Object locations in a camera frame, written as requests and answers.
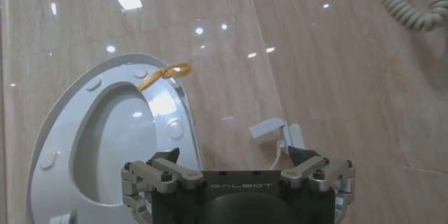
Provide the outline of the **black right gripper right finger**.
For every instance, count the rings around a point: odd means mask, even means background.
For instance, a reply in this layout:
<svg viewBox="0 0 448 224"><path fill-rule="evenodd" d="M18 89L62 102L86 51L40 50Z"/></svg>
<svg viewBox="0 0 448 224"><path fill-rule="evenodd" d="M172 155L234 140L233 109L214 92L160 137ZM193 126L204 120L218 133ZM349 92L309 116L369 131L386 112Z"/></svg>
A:
<svg viewBox="0 0 448 224"><path fill-rule="evenodd" d="M292 205L298 223L341 223L354 201L354 166L313 150L288 147L294 167L281 171L281 196Z"/></svg>

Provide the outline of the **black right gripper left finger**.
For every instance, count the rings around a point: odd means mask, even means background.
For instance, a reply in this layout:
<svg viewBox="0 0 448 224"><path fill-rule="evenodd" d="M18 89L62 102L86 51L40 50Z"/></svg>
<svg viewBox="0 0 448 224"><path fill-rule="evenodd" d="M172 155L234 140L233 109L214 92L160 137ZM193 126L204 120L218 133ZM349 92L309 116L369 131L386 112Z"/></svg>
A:
<svg viewBox="0 0 448 224"><path fill-rule="evenodd" d="M176 163L178 154L178 148L157 152L148 161L126 162L121 168L122 204L137 223L176 223L196 212L205 178Z"/></svg>

